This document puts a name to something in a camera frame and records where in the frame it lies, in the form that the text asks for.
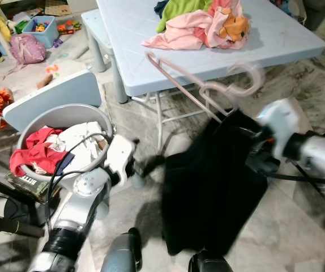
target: black garment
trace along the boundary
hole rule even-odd
[[[237,111],[221,125],[211,120],[187,151],[166,158],[161,208],[170,255],[227,254],[266,192],[267,179],[245,165],[252,141],[237,126],[260,129]]]
[[[160,19],[163,17],[163,11],[168,2],[169,0],[158,2],[156,6],[153,8],[153,10],[155,10],[155,13],[160,17]]]

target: pink cloth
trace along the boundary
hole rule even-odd
[[[211,9],[215,6],[215,12],[211,15]],[[214,0],[208,12],[196,10],[168,20],[164,33],[143,41],[142,45],[174,50],[200,49],[203,44],[207,47],[240,49],[247,41],[247,36],[236,42],[232,42],[228,35],[225,38],[219,36],[223,23],[228,18],[228,15],[221,13],[226,7],[232,9],[234,16],[243,15],[239,0]]]
[[[48,146],[50,143],[44,143],[51,134],[61,133],[61,129],[52,129],[45,127],[32,133],[26,140],[27,149],[16,149],[10,157],[10,171],[17,177],[22,177],[25,172],[21,169],[22,164],[32,165],[36,163],[47,173],[54,173],[57,163],[67,154],[67,152],[56,152]]]

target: book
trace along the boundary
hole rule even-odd
[[[47,198],[48,182],[37,181],[27,175],[16,177],[12,172],[8,172],[5,176],[6,180],[14,186],[16,190],[26,194],[41,204],[45,204]],[[56,189],[51,194],[51,199],[61,190],[61,187]]]

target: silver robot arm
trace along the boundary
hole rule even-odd
[[[48,242],[33,259],[28,272],[72,272],[79,252],[95,218],[108,214],[105,202],[112,187],[111,175],[123,185],[126,166],[131,162],[135,143],[115,135],[108,147],[104,169],[98,167],[74,181],[73,195],[64,205],[49,235]]]
[[[298,133],[298,114],[288,99],[266,106],[257,117],[274,138],[273,156],[297,161],[313,176],[325,179],[325,138],[312,133]],[[325,195],[325,185],[318,185]]]

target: gray stool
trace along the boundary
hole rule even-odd
[[[118,70],[116,59],[113,53],[113,49],[105,29],[104,22],[102,21],[100,11],[98,9],[91,10],[81,14],[83,23],[85,25],[87,36],[89,39],[89,49],[92,52],[95,59],[95,65],[98,72],[104,72],[106,65],[104,63],[100,47],[109,55],[111,59],[115,90],[117,91],[117,98],[119,103],[127,102],[127,95],[125,93],[125,87]]]

